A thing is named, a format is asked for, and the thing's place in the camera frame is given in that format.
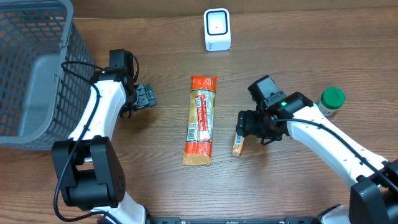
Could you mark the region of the orange Kleenex tissue pack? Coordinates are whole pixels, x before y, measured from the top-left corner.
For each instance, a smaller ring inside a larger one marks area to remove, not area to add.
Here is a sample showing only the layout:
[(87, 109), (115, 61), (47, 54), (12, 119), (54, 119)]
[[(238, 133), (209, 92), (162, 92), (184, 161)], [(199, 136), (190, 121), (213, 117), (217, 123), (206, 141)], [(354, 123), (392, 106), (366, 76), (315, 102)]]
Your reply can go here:
[(243, 152), (243, 144), (244, 144), (244, 137), (236, 133), (233, 149), (232, 149), (232, 156), (240, 157)]

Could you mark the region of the orange spaghetti package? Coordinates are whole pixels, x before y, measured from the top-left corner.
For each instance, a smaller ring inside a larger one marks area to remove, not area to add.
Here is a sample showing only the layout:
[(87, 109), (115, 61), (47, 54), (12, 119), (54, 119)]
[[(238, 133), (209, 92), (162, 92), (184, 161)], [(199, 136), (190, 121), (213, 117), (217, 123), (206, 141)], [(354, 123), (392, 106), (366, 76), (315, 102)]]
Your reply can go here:
[(217, 77), (192, 76), (182, 164), (209, 166), (213, 148)]

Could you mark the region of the green lid jar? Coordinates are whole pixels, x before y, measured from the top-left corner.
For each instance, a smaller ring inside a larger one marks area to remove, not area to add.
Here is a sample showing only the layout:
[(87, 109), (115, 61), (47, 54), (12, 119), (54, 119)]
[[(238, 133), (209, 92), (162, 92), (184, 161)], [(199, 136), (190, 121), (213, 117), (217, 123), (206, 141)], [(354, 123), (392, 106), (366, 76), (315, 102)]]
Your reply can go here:
[(317, 100), (317, 106), (324, 116), (333, 115), (346, 101), (346, 95), (338, 87), (327, 88)]

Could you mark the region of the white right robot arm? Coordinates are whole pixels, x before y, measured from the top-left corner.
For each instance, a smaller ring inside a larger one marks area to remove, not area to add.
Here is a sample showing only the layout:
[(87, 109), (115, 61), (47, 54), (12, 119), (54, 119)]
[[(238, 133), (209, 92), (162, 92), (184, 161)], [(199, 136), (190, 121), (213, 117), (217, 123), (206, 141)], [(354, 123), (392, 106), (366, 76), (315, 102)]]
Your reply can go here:
[(397, 161), (375, 154), (337, 128), (318, 105), (300, 92), (287, 96), (266, 75), (248, 91), (254, 111), (240, 111), (233, 145), (234, 156), (243, 151), (244, 138), (256, 136), (262, 145), (283, 135), (311, 149), (349, 188), (347, 207), (335, 205), (304, 223), (397, 223)]

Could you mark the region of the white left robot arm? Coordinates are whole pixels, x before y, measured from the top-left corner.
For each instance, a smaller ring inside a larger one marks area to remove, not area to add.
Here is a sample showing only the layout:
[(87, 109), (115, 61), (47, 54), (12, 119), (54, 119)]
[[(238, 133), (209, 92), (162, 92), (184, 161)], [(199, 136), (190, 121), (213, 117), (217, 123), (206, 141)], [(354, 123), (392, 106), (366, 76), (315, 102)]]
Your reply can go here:
[(90, 97), (75, 129), (64, 141), (52, 146), (52, 160), (58, 182), (53, 210), (64, 222), (77, 222), (95, 215), (105, 223), (154, 223), (149, 210), (126, 191), (123, 168), (111, 139), (118, 117), (156, 105), (151, 85), (137, 84), (139, 62), (124, 49), (110, 50), (109, 65), (92, 65), (85, 78), (64, 72), (90, 85)]

